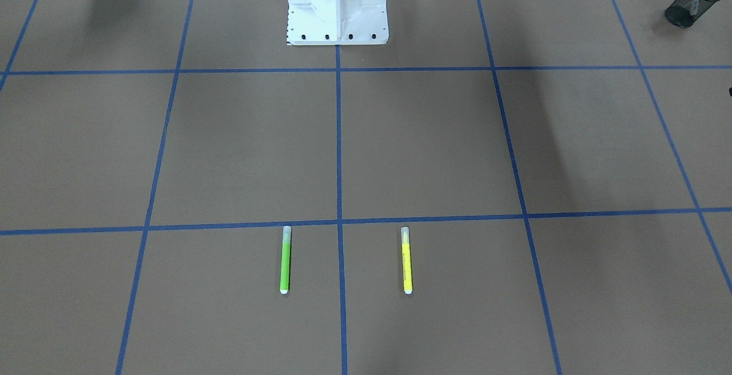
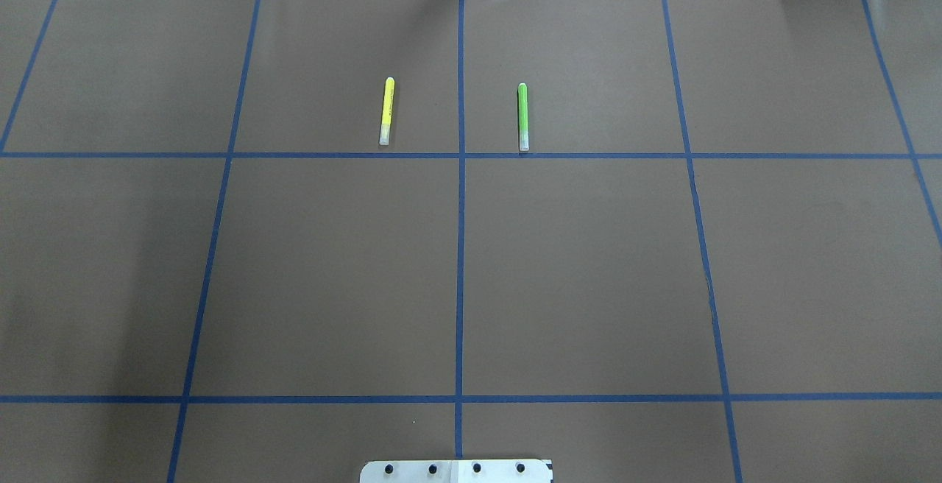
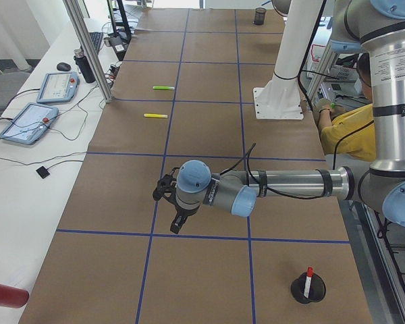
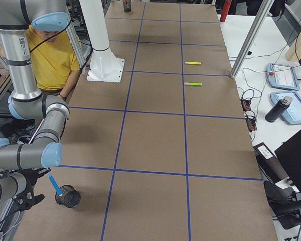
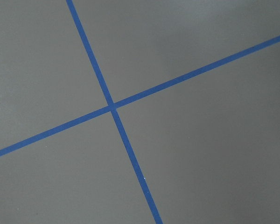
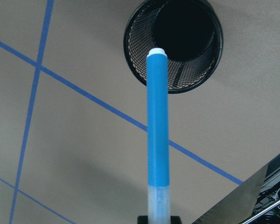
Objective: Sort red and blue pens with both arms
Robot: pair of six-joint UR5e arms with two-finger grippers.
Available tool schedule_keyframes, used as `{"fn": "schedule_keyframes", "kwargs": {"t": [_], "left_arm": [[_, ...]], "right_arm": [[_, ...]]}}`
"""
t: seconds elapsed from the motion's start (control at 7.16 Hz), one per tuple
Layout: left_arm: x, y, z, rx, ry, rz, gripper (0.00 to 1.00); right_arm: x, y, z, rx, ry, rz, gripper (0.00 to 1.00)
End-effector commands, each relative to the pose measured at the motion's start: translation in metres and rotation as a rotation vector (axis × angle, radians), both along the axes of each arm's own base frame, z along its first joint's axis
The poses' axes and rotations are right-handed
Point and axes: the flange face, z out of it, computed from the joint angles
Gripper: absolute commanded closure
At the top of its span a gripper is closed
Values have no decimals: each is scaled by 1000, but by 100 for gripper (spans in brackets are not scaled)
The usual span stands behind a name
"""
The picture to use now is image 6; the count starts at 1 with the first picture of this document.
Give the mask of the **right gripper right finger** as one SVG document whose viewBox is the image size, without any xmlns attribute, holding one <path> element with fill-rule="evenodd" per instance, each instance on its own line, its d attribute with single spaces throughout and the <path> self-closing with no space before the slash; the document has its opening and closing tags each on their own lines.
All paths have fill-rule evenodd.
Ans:
<svg viewBox="0 0 280 224">
<path fill-rule="evenodd" d="M 171 224 L 182 224 L 182 220 L 179 216 L 170 216 Z"/>
</svg>

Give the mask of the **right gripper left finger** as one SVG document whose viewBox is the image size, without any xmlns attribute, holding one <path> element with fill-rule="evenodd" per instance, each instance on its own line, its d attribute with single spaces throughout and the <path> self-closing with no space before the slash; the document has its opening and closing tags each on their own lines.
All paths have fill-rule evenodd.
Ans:
<svg viewBox="0 0 280 224">
<path fill-rule="evenodd" d="M 148 224 L 148 216 L 138 216 L 137 224 Z"/>
</svg>

